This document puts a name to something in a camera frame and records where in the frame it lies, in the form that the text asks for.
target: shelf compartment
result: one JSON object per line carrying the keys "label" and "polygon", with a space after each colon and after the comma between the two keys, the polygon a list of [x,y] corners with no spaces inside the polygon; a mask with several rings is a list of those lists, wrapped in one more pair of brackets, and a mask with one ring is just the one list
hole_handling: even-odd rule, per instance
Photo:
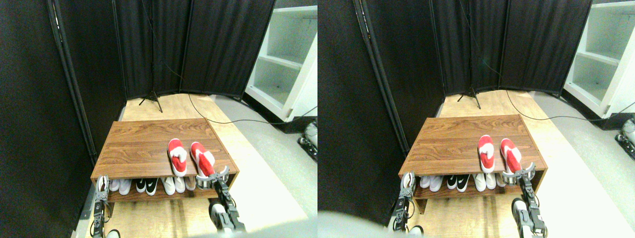
{"label": "shelf compartment", "polygon": [[[269,23],[267,50],[261,55],[273,56],[304,63],[307,52],[318,33],[318,8],[313,10],[292,11],[291,8],[274,10]],[[311,14],[315,18],[299,18],[297,14]]]}
{"label": "shelf compartment", "polygon": [[318,19],[318,6],[274,9],[274,14],[300,19]]}
{"label": "shelf compartment", "polygon": [[269,55],[260,55],[258,56],[259,60],[265,60],[271,63],[277,63],[279,65],[285,66],[285,67],[289,67],[291,69],[297,69],[300,70],[302,68],[302,64],[297,62],[296,60],[285,60],[284,58],[278,58],[278,57],[273,57],[273,56],[269,56]]}
{"label": "shelf compartment", "polygon": [[253,87],[284,105],[299,72],[297,69],[259,58],[254,70]]}
{"label": "shelf compartment", "polygon": [[415,194],[413,196],[414,199],[437,199],[437,198],[447,198],[447,197],[475,197],[475,196],[491,196],[491,195],[499,195],[499,194],[523,194],[523,191],[520,189],[520,186],[504,186],[499,187],[498,185],[494,189],[485,188],[484,191],[479,192],[476,190],[476,184],[474,183],[474,176],[470,176],[469,181],[467,182],[467,188],[465,192],[459,192],[455,189],[448,189],[448,184],[446,178],[443,178],[443,184],[441,188],[437,192],[430,191],[430,188],[421,188],[419,187],[419,179],[417,178],[417,188],[415,189]]}
{"label": "shelf compartment", "polygon": [[576,57],[573,69],[574,84],[584,90],[594,102],[600,102],[613,79],[617,65],[607,64],[587,57]]}
{"label": "shelf compartment", "polygon": [[577,54],[579,56],[587,57],[587,58],[590,58],[592,60],[597,60],[599,62],[607,63],[607,64],[610,64],[612,66],[617,66],[618,64],[620,64],[620,60],[618,60],[616,58],[612,58],[610,56],[607,56],[607,55],[610,55],[609,52],[601,52],[601,53],[598,54],[598,53],[593,53],[593,52],[579,51]]}
{"label": "shelf compartment", "polygon": [[[231,184],[234,181],[235,174],[230,174],[229,179],[227,180],[227,184]],[[165,188],[163,187],[163,182],[159,179],[156,192],[154,195],[150,196],[146,192],[137,192],[137,188],[133,183],[130,187],[130,191],[126,195],[121,195],[119,191],[109,192],[108,193],[108,202],[131,202],[131,201],[158,201],[158,200],[169,200],[169,199],[186,199],[186,198],[216,198],[218,194],[216,190],[209,189],[203,190],[200,188],[195,188],[193,191],[185,189],[185,192],[179,193],[174,192],[172,195],[168,195],[165,193]]]}

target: black room divider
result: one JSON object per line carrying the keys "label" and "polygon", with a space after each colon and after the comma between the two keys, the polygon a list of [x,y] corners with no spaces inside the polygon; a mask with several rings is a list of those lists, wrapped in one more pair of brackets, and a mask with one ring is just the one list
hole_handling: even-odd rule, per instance
{"label": "black room divider", "polygon": [[0,234],[70,237],[92,166],[53,8],[0,1],[0,21]]}
{"label": "black room divider", "polygon": [[128,99],[149,93],[152,80],[159,94],[241,97],[274,6],[274,0],[116,3]]}
{"label": "black room divider", "polygon": [[433,1],[445,94],[560,94],[590,8],[591,0]]}
{"label": "black room divider", "polygon": [[444,99],[430,3],[321,7],[318,100],[337,123],[321,128],[319,210],[388,222],[405,154]]}

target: shoe rack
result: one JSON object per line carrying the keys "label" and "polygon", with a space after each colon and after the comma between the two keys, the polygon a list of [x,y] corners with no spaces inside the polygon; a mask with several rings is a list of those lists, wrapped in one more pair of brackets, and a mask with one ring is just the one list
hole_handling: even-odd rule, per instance
{"label": "shoe rack", "polygon": [[[421,176],[482,173],[478,141],[483,135],[491,136],[496,150],[500,150],[500,141],[504,138],[509,138],[516,144],[522,154],[522,167],[527,168],[532,162],[535,164],[536,173],[531,184],[538,191],[547,172],[547,164],[520,115],[428,118],[399,171],[399,177],[410,171],[417,176],[413,199],[421,214],[425,211],[428,199],[522,194],[517,185],[497,185],[494,189],[486,188],[478,192],[473,176],[470,176],[465,192],[459,192],[456,188],[448,189],[445,178],[437,192],[419,187]],[[500,152],[494,154],[494,160],[493,173],[503,172],[505,162]]]}
{"label": "shoe rack", "polygon": [[[203,118],[160,121],[116,121],[112,124],[95,169],[91,175],[93,184],[99,176],[108,175],[111,180],[135,178],[160,178],[175,176],[168,158],[168,142],[179,138],[186,150],[193,142],[200,142],[215,158],[214,170],[221,171],[228,166],[228,186],[231,188],[239,170],[218,135]],[[188,154],[186,177],[197,175],[196,164]],[[163,183],[157,182],[156,193],[152,196],[137,192],[133,183],[126,195],[119,191],[108,194],[108,202],[151,201],[164,199],[216,198],[213,189],[168,195]]]}

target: red shoe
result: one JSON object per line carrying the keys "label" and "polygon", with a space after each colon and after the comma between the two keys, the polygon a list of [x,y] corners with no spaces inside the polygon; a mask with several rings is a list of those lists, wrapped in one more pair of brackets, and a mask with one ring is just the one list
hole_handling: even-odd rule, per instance
{"label": "red shoe", "polygon": [[203,145],[198,142],[192,143],[190,153],[196,162],[199,176],[207,177],[214,173],[214,155],[207,151]]}
{"label": "red shoe", "polygon": [[478,153],[483,172],[494,172],[494,143],[490,136],[484,135],[478,140]]}
{"label": "red shoe", "polygon": [[520,159],[522,157],[520,150],[516,148],[512,140],[504,138],[500,142],[500,151],[503,153],[503,158],[505,159],[505,172],[515,173],[522,169],[520,166]]}
{"label": "red shoe", "polygon": [[187,172],[187,151],[183,148],[183,143],[177,138],[168,143],[168,158],[172,162],[172,171],[177,177],[185,176]]}

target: gray floor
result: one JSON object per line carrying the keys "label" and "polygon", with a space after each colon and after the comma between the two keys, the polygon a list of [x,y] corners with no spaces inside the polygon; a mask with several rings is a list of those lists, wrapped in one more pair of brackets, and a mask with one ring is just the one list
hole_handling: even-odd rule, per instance
{"label": "gray floor", "polygon": [[[545,93],[531,93],[547,116],[583,117],[577,110]],[[614,137],[618,131],[603,131],[587,121],[567,118],[551,120],[578,152],[611,197],[631,228],[635,230],[635,161],[618,145]]]}
{"label": "gray floor", "polygon": [[[246,105],[225,96],[211,96],[230,120],[265,121]],[[307,216],[318,213],[318,164],[298,145],[300,134],[284,134],[259,122],[235,122],[238,130],[256,148]]]}

